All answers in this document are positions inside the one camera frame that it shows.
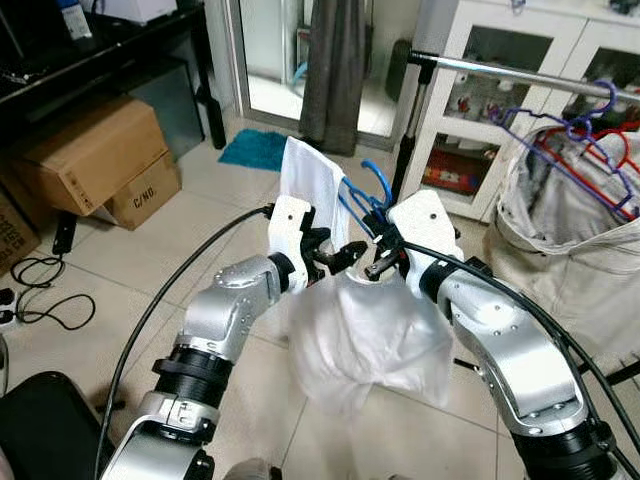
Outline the blue plastic clothes hanger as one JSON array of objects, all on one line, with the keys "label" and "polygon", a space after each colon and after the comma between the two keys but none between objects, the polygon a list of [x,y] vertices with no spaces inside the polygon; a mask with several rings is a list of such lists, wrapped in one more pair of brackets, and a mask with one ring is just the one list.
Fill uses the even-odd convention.
[{"label": "blue plastic clothes hanger", "polygon": [[367,215],[384,220],[393,201],[390,198],[390,182],[374,160],[340,157],[335,160],[343,170],[339,183],[340,212],[344,212],[356,225],[352,239],[372,241],[375,234],[365,223]]}]

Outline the white garment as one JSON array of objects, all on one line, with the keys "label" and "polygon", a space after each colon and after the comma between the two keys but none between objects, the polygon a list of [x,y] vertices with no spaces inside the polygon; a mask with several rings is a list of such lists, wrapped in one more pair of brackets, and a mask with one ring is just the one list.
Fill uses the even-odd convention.
[{"label": "white garment", "polygon": [[413,297],[401,276],[370,282],[349,268],[283,294],[273,312],[294,379],[326,412],[355,416],[374,387],[448,404],[453,335],[438,308]]}]

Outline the red clothes hanger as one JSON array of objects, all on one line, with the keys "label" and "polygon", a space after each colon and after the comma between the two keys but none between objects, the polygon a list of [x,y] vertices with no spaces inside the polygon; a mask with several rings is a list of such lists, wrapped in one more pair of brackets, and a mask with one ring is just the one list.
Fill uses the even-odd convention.
[{"label": "red clothes hanger", "polygon": [[621,128],[590,132],[549,127],[532,136],[530,154],[570,180],[609,218],[626,223],[640,216],[640,169],[634,146],[635,138]]}]

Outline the teal floor mat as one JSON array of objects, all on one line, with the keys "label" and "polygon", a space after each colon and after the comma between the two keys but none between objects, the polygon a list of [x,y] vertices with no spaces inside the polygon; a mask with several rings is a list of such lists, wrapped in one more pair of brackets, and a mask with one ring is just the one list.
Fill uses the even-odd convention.
[{"label": "teal floor mat", "polygon": [[242,129],[221,151],[219,163],[280,172],[288,136],[274,131]]}]

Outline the white fabric laundry bag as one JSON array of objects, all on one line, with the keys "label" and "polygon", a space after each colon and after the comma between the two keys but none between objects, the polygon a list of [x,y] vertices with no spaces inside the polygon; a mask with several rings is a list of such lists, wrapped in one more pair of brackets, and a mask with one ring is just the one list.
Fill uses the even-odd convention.
[{"label": "white fabric laundry bag", "polygon": [[524,292],[604,372],[640,353],[640,221],[611,214],[526,147],[512,146],[486,230],[495,276]]}]

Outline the grey curtain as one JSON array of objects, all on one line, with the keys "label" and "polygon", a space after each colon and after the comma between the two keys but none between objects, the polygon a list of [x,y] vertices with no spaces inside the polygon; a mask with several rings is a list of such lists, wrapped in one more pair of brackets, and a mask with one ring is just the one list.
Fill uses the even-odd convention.
[{"label": "grey curtain", "polygon": [[314,0],[300,133],[326,154],[352,156],[367,63],[364,0]]}]

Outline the white framed glass door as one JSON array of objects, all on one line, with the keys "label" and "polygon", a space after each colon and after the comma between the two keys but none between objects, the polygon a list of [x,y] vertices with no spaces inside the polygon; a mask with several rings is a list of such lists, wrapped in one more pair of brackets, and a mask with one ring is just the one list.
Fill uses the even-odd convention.
[{"label": "white framed glass door", "polygon": [[[227,0],[239,93],[253,114],[296,127],[305,100],[310,28],[317,0]],[[358,143],[388,150],[406,67],[393,56],[413,46],[422,0],[360,0],[364,83]]]}]

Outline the white glass-door cabinet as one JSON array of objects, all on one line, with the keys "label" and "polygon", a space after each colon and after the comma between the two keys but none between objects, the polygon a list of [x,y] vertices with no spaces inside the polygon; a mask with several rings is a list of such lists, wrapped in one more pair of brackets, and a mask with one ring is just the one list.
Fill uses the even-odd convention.
[{"label": "white glass-door cabinet", "polygon": [[[451,0],[451,4],[451,13],[431,22],[426,51],[572,81],[611,81],[622,91],[639,93],[640,15],[635,12],[612,12],[608,0]],[[417,73],[419,67],[412,65],[410,83],[403,92],[408,111],[399,129],[399,143],[417,87]],[[486,119],[485,110],[526,108],[571,118],[607,102],[603,97],[447,69],[436,70],[425,93],[425,118],[401,197],[417,189],[434,189],[451,214],[483,223],[493,219],[506,180],[509,164],[503,156],[518,146]],[[605,110],[602,125],[611,128],[630,122],[637,113],[639,105],[620,99]],[[550,119],[525,113],[507,122],[516,134],[549,124]],[[435,148],[490,161],[476,195],[460,195],[422,183]]]}]

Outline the black and silver clothes rack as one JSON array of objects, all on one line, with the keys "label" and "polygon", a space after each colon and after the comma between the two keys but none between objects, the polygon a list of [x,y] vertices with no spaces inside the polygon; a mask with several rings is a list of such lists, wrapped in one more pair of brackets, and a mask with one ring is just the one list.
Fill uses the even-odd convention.
[{"label": "black and silver clothes rack", "polygon": [[[425,96],[430,83],[433,82],[436,70],[447,69],[454,72],[467,74],[475,74],[475,76],[484,76],[499,79],[499,81],[513,81],[521,84],[532,84],[532,86],[548,87],[550,90],[566,91],[571,93],[579,93],[584,96],[607,97],[607,87],[595,86],[593,82],[581,82],[576,79],[566,79],[557,76],[547,76],[547,74],[530,72],[530,70],[520,70],[511,67],[503,67],[503,65],[486,64],[481,61],[470,61],[463,59],[447,58],[435,52],[425,52],[419,50],[408,50],[407,64],[419,67],[417,73],[417,87],[413,91],[411,97],[411,109],[408,114],[408,120],[401,141],[396,150],[396,170],[394,170],[393,180],[390,183],[390,198],[398,200],[404,186],[407,186],[406,178],[410,173],[412,164],[413,151],[417,146],[417,137],[419,137],[419,128],[422,123],[425,109]],[[639,93],[631,93],[620,90],[618,100],[632,102],[639,105]],[[576,349],[577,356],[581,358],[581,362],[570,360],[571,366],[575,367],[575,372],[580,372],[582,366],[589,367],[591,374],[596,380],[603,385],[605,393],[613,393],[612,387],[623,383],[623,381],[631,380],[639,375],[639,362],[632,362],[622,367],[620,371],[613,374],[605,375],[598,369],[598,365],[594,364],[593,358],[586,355],[585,349],[580,348],[577,344],[573,344]]]}]

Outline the grey robot left leg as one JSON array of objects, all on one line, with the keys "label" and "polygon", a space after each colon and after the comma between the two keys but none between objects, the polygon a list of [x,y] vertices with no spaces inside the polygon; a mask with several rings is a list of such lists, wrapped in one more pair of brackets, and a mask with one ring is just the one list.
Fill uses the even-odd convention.
[{"label": "grey robot left leg", "polygon": [[283,480],[283,472],[262,458],[250,458],[230,466],[221,480]]}]

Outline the black power adapter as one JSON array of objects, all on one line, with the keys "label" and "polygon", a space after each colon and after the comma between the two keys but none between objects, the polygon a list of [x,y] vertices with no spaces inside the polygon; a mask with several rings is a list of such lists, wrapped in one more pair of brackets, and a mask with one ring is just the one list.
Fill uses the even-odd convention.
[{"label": "black power adapter", "polygon": [[76,241],[78,216],[73,212],[58,211],[56,220],[58,223],[56,223],[54,237],[52,237],[51,253],[61,257],[72,251],[74,241]]}]

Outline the black desk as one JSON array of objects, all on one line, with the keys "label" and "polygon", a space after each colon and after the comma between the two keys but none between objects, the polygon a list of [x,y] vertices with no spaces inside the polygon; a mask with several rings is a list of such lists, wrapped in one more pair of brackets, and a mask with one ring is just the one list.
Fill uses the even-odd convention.
[{"label": "black desk", "polygon": [[127,20],[88,14],[92,40],[76,47],[50,47],[54,63],[22,82],[0,69],[0,129],[24,129],[28,115],[51,101],[76,99],[152,55],[165,55],[169,44],[188,40],[195,52],[193,96],[204,106],[212,146],[227,146],[221,104],[212,91],[212,51],[204,0],[179,0],[174,13],[160,15],[145,26]]}]

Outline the white box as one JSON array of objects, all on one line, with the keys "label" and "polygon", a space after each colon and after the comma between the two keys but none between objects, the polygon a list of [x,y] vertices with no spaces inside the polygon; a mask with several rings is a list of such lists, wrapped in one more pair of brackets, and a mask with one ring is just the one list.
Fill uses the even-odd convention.
[{"label": "white box", "polygon": [[145,26],[151,20],[177,12],[177,0],[79,0],[87,13],[127,20]]}]

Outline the black chair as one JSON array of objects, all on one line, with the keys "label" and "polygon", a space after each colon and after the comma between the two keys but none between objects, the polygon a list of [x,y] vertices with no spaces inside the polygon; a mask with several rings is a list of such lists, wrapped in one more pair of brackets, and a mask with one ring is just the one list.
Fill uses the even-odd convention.
[{"label": "black chair", "polygon": [[0,453],[15,480],[93,480],[99,429],[64,372],[38,372],[0,396]]}]

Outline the blue and white bottle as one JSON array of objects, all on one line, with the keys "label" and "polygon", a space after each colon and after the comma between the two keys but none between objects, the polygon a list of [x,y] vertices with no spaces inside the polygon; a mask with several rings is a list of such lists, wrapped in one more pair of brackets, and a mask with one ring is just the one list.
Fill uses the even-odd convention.
[{"label": "blue and white bottle", "polygon": [[58,5],[64,26],[67,27],[73,41],[87,40],[87,38],[93,37],[90,23],[84,13],[82,0],[55,0],[55,4]]}]

